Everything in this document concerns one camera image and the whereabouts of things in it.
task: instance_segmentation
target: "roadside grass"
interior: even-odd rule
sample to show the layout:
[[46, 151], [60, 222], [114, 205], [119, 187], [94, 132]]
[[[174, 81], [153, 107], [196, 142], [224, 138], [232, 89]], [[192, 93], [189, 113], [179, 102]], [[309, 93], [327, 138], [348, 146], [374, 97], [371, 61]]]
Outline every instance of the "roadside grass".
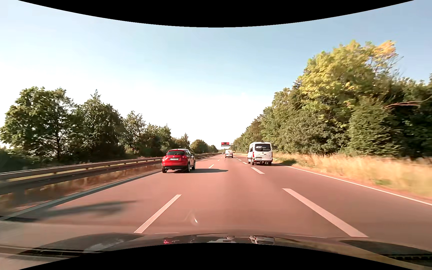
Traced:
[[372, 186], [432, 199], [432, 158], [417, 161], [374, 156], [273, 153], [275, 163], [300, 166]]

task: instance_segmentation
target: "white van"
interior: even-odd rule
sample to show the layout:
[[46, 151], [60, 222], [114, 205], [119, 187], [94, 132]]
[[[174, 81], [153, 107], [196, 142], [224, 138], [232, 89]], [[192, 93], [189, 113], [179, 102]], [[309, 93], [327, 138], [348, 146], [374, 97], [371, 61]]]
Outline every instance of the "white van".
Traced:
[[273, 162], [273, 146], [269, 142], [254, 142], [249, 144], [248, 164], [268, 164]]
[[233, 150], [226, 150], [224, 158], [231, 157], [233, 158]]

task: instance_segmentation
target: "white dashed line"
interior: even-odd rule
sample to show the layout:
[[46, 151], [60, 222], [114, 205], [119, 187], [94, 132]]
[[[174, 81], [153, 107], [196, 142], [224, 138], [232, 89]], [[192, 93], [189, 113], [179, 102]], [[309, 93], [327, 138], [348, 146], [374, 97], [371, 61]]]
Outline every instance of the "white dashed line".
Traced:
[[314, 212], [321, 215], [321, 217], [327, 219], [329, 222], [334, 224], [336, 227], [338, 227], [340, 230], [344, 231], [346, 234], [348, 234], [351, 237], [368, 237], [364, 233], [362, 233], [359, 230], [356, 230], [354, 227], [352, 227], [350, 224], [347, 224], [346, 222], [340, 220], [337, 216], [331, 214], [330, 212], [324, 210], [319, 205], [316, 205], [314, 202], [306, 199], [296, 191], [292, 190], [291, 188], [283, 188], [283, 190], [294, 198], [298, 199], [300, 202], [305, 204], [307, 207], [311, 208]]
[[253, 169], [253, 170], [257, 171], [257, 172], [258, 172], [258, 174], [261, 174], [261, 175], [264, 175], [264, 174], [265, 174], [264, 172], [262, 172], [262, 171], [260, 171], [260, 170], [256, 169], [255, 167], [251, 167], [251, 169]]
[[135, 234], [142, 234], [148, 227], [151, 225], [166, 209], [168, 209], [179, 197], [181, 194], [177, 194], [170, 201], [168, 201], [161, 209], [158, 210], [151, 218], [146, 220], [145, 223], [141, 225], [137, 230], [134, 231]]
[[336, 178], [336, 177], [331, 177], [331, 176], [327, 176], [327, 175], [324, 175], [324, 174], [315, 173], [315, 172], [308, 171], [308, 170], [304, 170], [304, 169], [298, 169], [298, 168], [294, 168], [294, 167], [290, 167], [290, 166], [285, 166], [285, 167], [287, 167], [287, 168], [291, 168], [291, 169], [295, 169], [295, 170], [299, 170], [299, 171], [303, 171], [303, 172], [307, 172], [307, 173], [314, 174], [314, 175], [321, 175], [321, 176], [324, 176], [324, 177], [332, 178], [332, 179], [335, 179], [335, 180], [343, 181], [343, 182], [350, 183], [350, 184], [353, 184], [353, 185], [357, 185], [357, 186], [360, 186], [360, 187], [369, 188], [369, 189], [372, 189], [372, 190], [376, 190], [376, 191], [384, 192], [384, 193], [386, 193], [386, 194], [391, 194], [391, 195], [394, 195], [394, 196], [397, 196], [397, 197], [400, 197], [400, 198], [404, 198], [404, 199], [408, 199], [408, 200], [412, 200], [412, 201], [415, 201], [415, 202], [418, 202], [418, 203], [422, 203], [422, 204], [425, 204], [425, 205], [430, 205], [430, 206], [432, 206], [432, 203], [423, 202], [423, 201], [416, 200], [416, 199], [413, 199], [413, 198], [410, 198], [410, 197], [406, 197], [406, 196], [403, 196], [403, 195], [399, 195], [399, 194], [396, 194], [396, 193], [392, 193], [392, 192], [384, 191], [384, 190], [377, 189], [377, 188], [370, 187], [370, 186], [365, 186], [365, 185], [363, 185], [363, 184], [359, 184], [359, 183], [354, 183], [354, 182], [351, 182], [351, 181], [342, 180], [342, 179], [339, 179], [339, 178]]

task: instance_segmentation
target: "highway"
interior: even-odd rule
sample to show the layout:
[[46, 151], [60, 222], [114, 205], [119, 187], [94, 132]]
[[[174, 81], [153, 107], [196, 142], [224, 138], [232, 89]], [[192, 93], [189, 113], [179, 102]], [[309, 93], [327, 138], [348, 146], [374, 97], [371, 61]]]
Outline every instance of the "highway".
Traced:
[[36, 247], [96, 233], [247, 229], [317, 237], [369, 237], [432, 249], [432, 205], [290, 167], [212, 156], [22, 214], [0, 243]]

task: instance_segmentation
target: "lane marking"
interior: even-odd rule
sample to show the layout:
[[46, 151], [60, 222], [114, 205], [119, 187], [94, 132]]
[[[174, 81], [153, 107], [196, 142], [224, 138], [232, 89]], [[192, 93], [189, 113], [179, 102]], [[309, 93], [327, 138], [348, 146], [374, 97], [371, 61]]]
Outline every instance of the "lane marking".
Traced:
[[155, 169], [155, 170], [149, 171], [147, 173], [143, 173], [141, 175], [137, 175], [135, 177], [126, 178], [126, 179], [123, 179], [123, 180], [120, 180], [120, 181], [112, 182], [112, 183], [105, 184], [105, 185], [102, 185], [102, 186], [94, 187], [92, 189], [88, 189], [88, 190], [85, 190], [85, 191], [74, 193], [74, 194], [65, 196], [63, 198], [59, 198], [59, 199], [56, 199], [56, 200], [52, 200], [52, 201], [48, 201], [48, 202], [45, 202], [45, 203], [42, 203], [42, 204], [38, 204], [38, 205], [35, 205], [33, 207], [29, 207], [29, 208], [26, 208], [24, 210], [21, 210], [19, 212], [15, 212], [15, 213], [9, 214], [7, 216], [0, 217], [0, 221], [4, 221], [4, 220], [7, 220], [9, 218], [17, 217], [19, 215], [22, 215], [22, 214], [25, 214], [25, 213], [37, 210], [37, 209], [42, 208], [42, 207], [52, 207], [52, 205], [57, 205], [57, 204], [59, 204], [62, 201], [68, 200], [67, 202], [69, 202], [69, 201], [78, 199], [79, 197], [83, 197], [87, 193], [98, 192], [99, 190], [105, 190], [105, 189], [110, 188], [112, 186], [122, 185], [122, 184], [124, 184], [126, 182], [135, 181], [135, 180], [138, 180], [139, 178], [143, 178], [143, 177], [150, 176], [150, 175], [155, 175], [155, 174], [158, 174], [160, 172], [161, 172], [161, 169]]
[[352, 227], [350, 224], [347, 224], [346, 222], [339, 219], [337, 216], [331, 214], [330, 212], [324, 210], [319, 205], [315, 204], [314, 202], [306, 199], [296, 191], [292, 190], [291, 188], [283, 188], [283, 190], [294, 198], [298, 199], [300, 202], [305, 204], [307, 207], [311, 208], [314, 212], [318, 213], [321, 217], [327, 219], [329, 222], [334, 224], [336, 227], [338, 227], [340, 230], [344, 231], [346, 234], [348, 234], [351, 237], [368, 237], [364, 233], [362, 233], [359, 230], [356, 230], [354, 227]]
[[251, 167], [251, 169], [253, 169], [253, 170], [257, 171], [257, 172], [258, 172], [258, 174], [261, 174], [261, 175], [264, 175], [264, 174], [265, 174], [264, 172], [262, 172], [262, 171], [260, 171], [260, 170], [256, 169], [255, 167]]
[[146, 220], [145, 223], [143, 223], [137, 230], [134, 231], [135, 234], [142, 234], [148, 227], [151, 225], [159, 216], [168, 209], [179, 197], [181, 194], [177, 194], [174, 196], [170, 201], [168, 201], [161, 209], [159, 209], [157, 212], [154, 213], [154, 215]]
[[342, 180], [342, 179], [339, 179], [339, 178], [336, 178], [336, 177], [331, 177], [331, 176], [315, 173], [315, 172], [304, 170], [304, 169], [298, 169], [298, 168], [294, 168], [294, 167], [290, 167], [290, 166], [285, 166], [285, 167], [291, 168], [291, 169], [300, 170], [300, 171], [307, 172], [307, 173], [311, 173], [311, 174], [314, 174], [314, 175], [321, 175], [321, 176], [324, 176], [324, 177], [336, 179], [336, 180], [343, 181], [343, 182], [346, 182], [346, 183], [350, 183], [350, 184], [353, 184], [353, 185], [357, 185], [357, 186], [360, 186], [360, 187], [366, 187], [366, 188], [369, 188], [369, 189], [372, 189], [372, 190], [384, 192], [386, 194], [391, 194], [391, 195], [394, 195], [394, 196], [398, 196], [400, 198], [404, 198], [404, 199], [408, 199], [408, 200], [419, 202], [419, 203], [422, 203], [422, 204], [425, 204], [425, 205], [432, 206], [432, 203], [423, 202], [423, 201], [420, 201], [420, 200], [416, 200], [416, 199], [413, 199], [413, 198], [410, 198], [410, 197], [406, 197], [406, 196], [399, 195], [399, 194], [396, 194], [396, 193], [388, 192], [388, 191], [385, 191], [385, 190], [377, 189], [377, 188], [374, 188], [374, 187], [365, 186], [365, 185], [362, 185], [362, 184], [358, 184], [358, 183], [354, 183], [354, 182], [351, 182], [351, 181]]

